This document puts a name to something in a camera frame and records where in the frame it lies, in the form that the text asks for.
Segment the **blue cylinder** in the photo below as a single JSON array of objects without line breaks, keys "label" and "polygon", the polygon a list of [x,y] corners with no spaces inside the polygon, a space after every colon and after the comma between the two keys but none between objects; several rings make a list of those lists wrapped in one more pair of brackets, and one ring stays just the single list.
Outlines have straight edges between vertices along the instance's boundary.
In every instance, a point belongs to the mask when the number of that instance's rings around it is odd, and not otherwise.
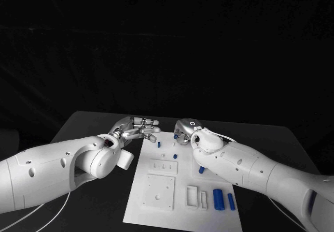
[{"label": "blue cylinder", "polygon": [[215,209],[225,210],[223,191],[220,189],[213,190],[213,202],[215,202]]},{"label": "blue cylinder", "polygon": [[229,193],[227,194],[227,196],[229,196],[229,206],[230,206],[230,210],[235,210],[235,202],[233,202],[233,196],[232,196],[232,194]]},{"label": "blue cylinder", "polygon": [[199,173],[200,173],[200,174],[203,173],[204,169],[206,169],[206,168],[200,166],[200,170],[199,170]]}]

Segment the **dark gray table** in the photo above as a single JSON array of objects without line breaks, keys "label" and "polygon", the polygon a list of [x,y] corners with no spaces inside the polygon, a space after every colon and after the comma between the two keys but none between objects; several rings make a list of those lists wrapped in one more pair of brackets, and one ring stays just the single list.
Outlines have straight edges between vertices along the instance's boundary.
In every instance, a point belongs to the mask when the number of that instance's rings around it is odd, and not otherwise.
[{"label": "dark gray table", "polygon": [[[73,113],[52,143],[107,133],[115,122],[125,116],[128,115],[95,112]],[[160,120],[161,131],[173,132],[179,118],[138,117]],[[210,130],[255,148],[272,160],[312,174],[320,174],[288,128],[197,119]],[[53,222],[42,230],[43,232],[177,231],[122,223],[141,144],[143,140],[135,139],[125,147],[125,150],[134,154],[134,161],[128,170],[115,167],[104,179],[85,183],[71,192],[68,204]],[[233,189],[243,232],[302,231],[275,208],[263,194],[238,186],[233,186]],[[7,232],[35,232],[56,215],[65,199],[66,195],[46,203],[36,213],[14,225]],[[0,215],[0,229],[20,219],[33,209],[23,209]]]}]

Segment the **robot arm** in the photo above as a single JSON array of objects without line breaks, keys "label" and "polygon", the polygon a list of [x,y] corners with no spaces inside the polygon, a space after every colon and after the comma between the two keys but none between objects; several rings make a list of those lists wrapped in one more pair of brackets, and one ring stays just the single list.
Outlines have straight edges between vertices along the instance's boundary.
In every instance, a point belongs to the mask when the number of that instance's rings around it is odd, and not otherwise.
[{"label": "robot arm", "polygon": [[127,117],[108,134],[42,145],[0,162],[0,214],[40,205],[104,178],[115,165],[128,169],[132,154],[121,148],[160,132],[158,121]]},{"label": "robot arm", "polygon": [[183,145],[190,143],[199,165],[233,185],[278,201],[310,232],[333,231],[334,176],[302,172],[249,146],[225,142],[194,119],[177,121],[174,138]]}]

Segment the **hole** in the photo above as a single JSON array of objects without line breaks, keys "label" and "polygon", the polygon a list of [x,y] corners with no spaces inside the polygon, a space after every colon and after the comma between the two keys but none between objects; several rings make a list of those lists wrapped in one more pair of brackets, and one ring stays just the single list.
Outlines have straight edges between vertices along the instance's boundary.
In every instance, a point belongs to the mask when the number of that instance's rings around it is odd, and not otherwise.
[{"label": "hole", "polygon": [[36,169],[35,169],[35,168],[30,168],[30,169],[29,169],[29,175],[30,175],[30,177],[35,176],[35,173],[36,173]]},{"label": "hole", "polygon": [[60,165],[65,168],[65,166],[66,166],[66,159],[65,158],[60,159]]}]

